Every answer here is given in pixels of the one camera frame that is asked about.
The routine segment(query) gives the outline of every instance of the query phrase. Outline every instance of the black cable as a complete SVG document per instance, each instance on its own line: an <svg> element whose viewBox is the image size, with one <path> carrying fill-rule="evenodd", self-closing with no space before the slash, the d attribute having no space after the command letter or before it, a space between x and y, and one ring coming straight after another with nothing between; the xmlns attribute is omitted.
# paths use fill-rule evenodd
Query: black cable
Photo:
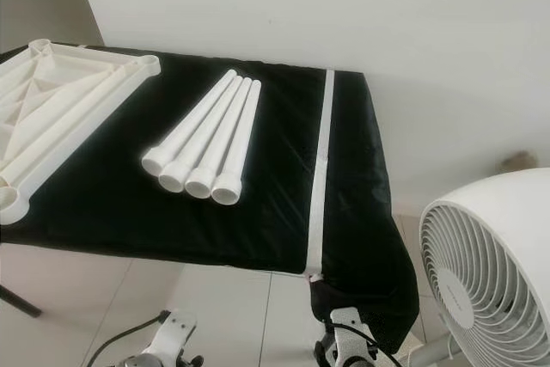
<svg viewBox="0 0 550 367"><path fill-rule="evenodd" d="M380 346L378 345L378 343L376 341L374 341L371 337L369 337L367 334L363 333L362 331L359 331L356 328L353 328L353 327L350 327L350 326L346 326L346 324L339 324L338 322L335 322L335 323L328 322L326 324L329 327L342 328L343 330L351 331L352 333L355 333L358 336L363 337L364 339L367 340L367 343L369 343L372 346L376 346L376 348L378 348L381 352L383 352L386 355L386 357L389 358L392 361L392 363L394 363L397 367L403 367L401 365L401 363L395 359L394 356L392 356L391 354L385 352L382 348L380 348Z"/></svg>
<svg viewBox="0 0 550 367"><path fill-rule="evenodd" d="M105 343L103 343L101 345L100 348L98 348L95 351L92 358L88 361L87 367L92 367L92 365L94 365L94 361L99 357L101 352L103 352L103 350L105 350L107 348L107 346L111 345L117 339L121 339L121 338L125 337L126 335L129 335L129 334L135 333L136 331L142 330L142 329L150 326L151 324L155 324L156 322L164 322L169 316L170 316L170 312L165 309L165 310L161 311L161 314L159 314L155 318L152 318L149 321L146 321L143 324L140 324L139 326L135 326L133 328L130 328L126 331L123 331L120 334L115 335L111 339L108 339Z"/></svg>

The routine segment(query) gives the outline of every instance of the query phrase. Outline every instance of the white wall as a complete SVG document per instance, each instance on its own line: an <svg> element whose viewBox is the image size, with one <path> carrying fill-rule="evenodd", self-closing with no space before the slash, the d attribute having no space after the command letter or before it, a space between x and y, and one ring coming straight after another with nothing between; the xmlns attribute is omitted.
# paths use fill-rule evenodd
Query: white wall
<svg viewBox="0 0 550 367"><path fill-rule="evenodd" d="M0 52L40 38L101 44L87 0L0 0Z"/></svg>
<svg viewBox="0 0 550 367"><path fill-rule="evenodd" d="M398 211L550 164L548 0L89 0L106 44L366 74Z"/></svg>

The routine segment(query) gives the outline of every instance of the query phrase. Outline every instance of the floor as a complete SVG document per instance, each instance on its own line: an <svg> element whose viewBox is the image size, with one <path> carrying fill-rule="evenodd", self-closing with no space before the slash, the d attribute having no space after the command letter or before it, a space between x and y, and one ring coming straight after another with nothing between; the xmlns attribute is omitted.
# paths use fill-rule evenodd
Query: floor
<svg viewBox="0 0 550 367"><path fill-rule="evenodd" d="M418 266L418 219L397 217L396 222ZM0 257L2 285L45 311L31 319L0 303L0 365L85 367L107 339L161 309L178 308L198 319L186 346L188 359L203 355L205 366L316 366L312 348L322 325L311 315L301 277L6 244ZM400 355L445 333L421 277L419 289L422 314ZM155 331L151 326L118 341L94 366L113 365L140 352ZM391 364L384 360L379 365Z"/></svg>

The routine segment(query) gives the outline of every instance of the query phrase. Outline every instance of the white stripe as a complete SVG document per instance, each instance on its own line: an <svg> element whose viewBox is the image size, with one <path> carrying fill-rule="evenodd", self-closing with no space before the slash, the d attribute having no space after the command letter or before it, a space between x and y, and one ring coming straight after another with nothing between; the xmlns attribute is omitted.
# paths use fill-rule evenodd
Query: white stripe
<svg viewBox="0 0 550 367"><path fill-rule="evenodd" d="M321 127L317 144L317 159L309 208L308 258L305 274L321 274L323 257L323 225L325 218L325 187L327 184L328 141L333 115L334 70L327 70L325 94L321 112Z"/></svg>

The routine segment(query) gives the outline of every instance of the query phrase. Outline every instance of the tile grout line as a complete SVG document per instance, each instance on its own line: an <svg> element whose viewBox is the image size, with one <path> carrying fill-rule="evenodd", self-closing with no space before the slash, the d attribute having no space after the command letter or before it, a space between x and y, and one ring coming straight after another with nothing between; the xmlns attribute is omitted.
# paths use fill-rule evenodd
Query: tile grout line
<svg viewBox="0 0 550 367"><path fill-rule="evenodd" d="M97 336L99 335L101 331L101 327L103 327L103 322L105 322L105 319L107 318L107 314L109 314L109 310L113 306L114 299L116 298L117 294L119 293L120 287L122 287L122 284L126 280L126 276L128 275L128 272L130 271L130 267L133 264L134 259L130 259L130 262L128 263L128 267L124 271L124 275L122 276L122 279L120 280L119 285L117 285L117 288L114 291L113 297L111 298L111 301L109 302L109 305L107 305L107 309L105 310L105 314L103 314L103 317L101 317L101 321L99 326L97 326L97 329L95 330L94 337L92 337L92 340L89 343L88 350L84 353L84 358L82 359L82 362L80 363L80 367L84 366L84 363L86 362L86 357L90 354L92 350L92 346L94 345L95 339L97 339Z"/></svg>
<svg viewBox="0 0 550 367"><path fill-rule="evenodd" d="M260 358L258 359L258 367L261 367L261 356L264 351L264 338L266 337L266 324L267 324L267 312L269 311L269 298L272 294L272 279L273 273L269 274L269 287L267 287L267 303L266 303L266 314L264 315L264 331L261 335L261 344L260 344Z"/></svg>

